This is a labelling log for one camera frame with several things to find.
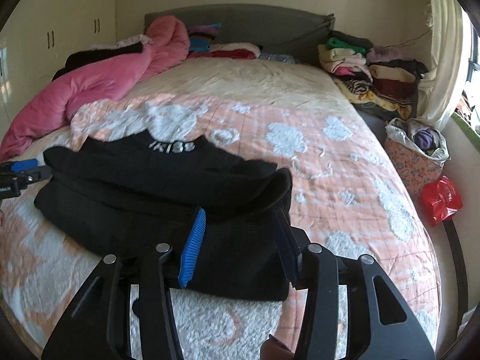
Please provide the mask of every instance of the gray headboard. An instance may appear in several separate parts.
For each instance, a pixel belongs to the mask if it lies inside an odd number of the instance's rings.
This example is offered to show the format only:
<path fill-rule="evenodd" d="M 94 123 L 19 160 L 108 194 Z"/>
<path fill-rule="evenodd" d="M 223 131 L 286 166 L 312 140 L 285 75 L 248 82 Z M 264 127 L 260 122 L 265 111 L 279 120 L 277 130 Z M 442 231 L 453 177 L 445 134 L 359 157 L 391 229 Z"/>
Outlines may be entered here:
<path fill-rule="evenodd" d="M 290 54 L 319 65 L 317 45 L 325 43 L 335 16 L 271 5 L 212 4 L 170 9 L 145 15 L 145 30 L 159 16 L 174 15 L 187 27 L 222 23 L 215 43 L 251 42 L 268 53 Z"/>

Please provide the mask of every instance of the floor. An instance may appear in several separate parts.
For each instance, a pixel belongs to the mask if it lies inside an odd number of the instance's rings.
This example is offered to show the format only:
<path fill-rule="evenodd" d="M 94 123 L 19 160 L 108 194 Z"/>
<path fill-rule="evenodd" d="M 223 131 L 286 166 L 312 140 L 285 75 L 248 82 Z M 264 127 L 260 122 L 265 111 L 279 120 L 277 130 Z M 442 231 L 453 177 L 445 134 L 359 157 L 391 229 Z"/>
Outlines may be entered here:
<path fill-rule="evenodd" d="M 358 113 L 370 127 L 379 142 L 383 144 L 386 139 L 386 122 L 362 111 L 358 111 Z M 436 227 L 431 227 L 428 224 L 428 220 L 425 218 L 421 207 L 417 206 L 417 212 L 431 238 L 440 269 L 440 279 L 442 283 L 442 310 L 440 314 L 440 327 L 436 353 L 438 356 L 441 356 L 457 336 L 457 279 L 455 276 L 455 267 L 453 264 L 450 244 L 448 243 L 448 238 L 443 225 L 440 224 Z"/>

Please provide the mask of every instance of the pink clothing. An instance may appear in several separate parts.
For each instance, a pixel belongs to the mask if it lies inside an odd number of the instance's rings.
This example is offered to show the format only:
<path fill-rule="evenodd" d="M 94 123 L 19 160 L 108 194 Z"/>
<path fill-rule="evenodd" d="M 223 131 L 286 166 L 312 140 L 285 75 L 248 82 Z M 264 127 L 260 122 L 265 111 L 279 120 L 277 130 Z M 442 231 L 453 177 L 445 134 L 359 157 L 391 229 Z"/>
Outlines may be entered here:
<path fill-rule="evenodd" d="M 355 73 L 352 67 L 338 67 L 335 71 L 337 76 L 354 76 Z"/>
<path fill-rule="evenodd" d="M 335 75 L 337 75 L 337 70 L 339 68 L 352 68 L 353 71 L 361 71 L 365 73 L 370 79 L 370 81 L 372 81 L 370 70 L 368 69 L 368 66 L 365 64 L 364 58 L 345 58 L 340 61 L 334 61 L 334 62 L 320 61 L 320 64 L 322 65 L 323 70 Z"/>
<path fill-rule="evenodd" d="M 188 55 L 185 25 L 159 17 L 148 28 L 154 44 L 141 54 L 123 54 L 87 64 L 54 80 L 15 117 L 0 146 L 0 161 L 21 155 L 34 140 L 66 126 L 78 109 L 101 99 L 121 100 L 141 80 L 178 65 Z"/>

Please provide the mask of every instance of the red plastic bag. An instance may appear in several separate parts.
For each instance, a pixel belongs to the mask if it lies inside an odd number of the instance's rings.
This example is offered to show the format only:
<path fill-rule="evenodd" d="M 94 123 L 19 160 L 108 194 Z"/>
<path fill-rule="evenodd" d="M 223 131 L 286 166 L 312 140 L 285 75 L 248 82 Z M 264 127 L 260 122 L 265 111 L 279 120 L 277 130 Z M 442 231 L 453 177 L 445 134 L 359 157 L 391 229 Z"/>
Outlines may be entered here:
<path fill-rule="evenodd" d="M 462 198 L 446 176 L 427 184 L 420 195 L 420 202 L 425 207 L 432 226 L 450 218 L 463 207 Z"/>

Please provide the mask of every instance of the white curtain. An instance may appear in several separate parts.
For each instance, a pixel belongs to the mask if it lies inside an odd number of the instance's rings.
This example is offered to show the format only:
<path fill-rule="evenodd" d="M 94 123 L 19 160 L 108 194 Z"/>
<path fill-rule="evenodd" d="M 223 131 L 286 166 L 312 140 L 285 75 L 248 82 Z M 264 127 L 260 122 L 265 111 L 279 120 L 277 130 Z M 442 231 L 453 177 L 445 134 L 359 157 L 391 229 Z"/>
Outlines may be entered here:
<path fill-rule="evenodd" d="M 453 114 L 467 79 L 471 31 L 457 0 L 431 0 L 433 33 L 431 71 L 418 85 L 417 117 L 442 130 Z"/>

